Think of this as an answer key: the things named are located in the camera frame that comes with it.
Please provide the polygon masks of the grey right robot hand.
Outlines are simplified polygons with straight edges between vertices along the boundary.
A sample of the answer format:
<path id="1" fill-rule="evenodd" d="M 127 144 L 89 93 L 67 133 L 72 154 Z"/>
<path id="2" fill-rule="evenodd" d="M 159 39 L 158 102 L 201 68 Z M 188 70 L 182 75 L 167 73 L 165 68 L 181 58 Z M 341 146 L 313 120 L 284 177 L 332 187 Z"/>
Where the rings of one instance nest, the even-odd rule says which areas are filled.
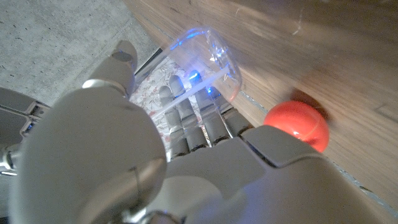
<path id="1" fill-rule="evenodd" d="M 49 109 L 34 98 L 1 88 L 1 175 L 17 175 L 21 143 Z"/>

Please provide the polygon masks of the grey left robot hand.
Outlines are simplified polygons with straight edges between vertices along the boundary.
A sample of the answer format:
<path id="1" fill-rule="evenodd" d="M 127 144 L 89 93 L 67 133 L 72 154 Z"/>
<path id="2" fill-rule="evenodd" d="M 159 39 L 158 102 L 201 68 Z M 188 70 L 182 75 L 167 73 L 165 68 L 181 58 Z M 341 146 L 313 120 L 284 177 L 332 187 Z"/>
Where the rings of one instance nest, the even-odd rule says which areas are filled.
<path id="1" fill-rule="evenodd" d="M 136 51 L 119 43 L 29 134 L 11 187 L 13 223 L 383 223 L 372 201 L 308 144 L 272 126 L 168 161 L 129 102 Z"/>

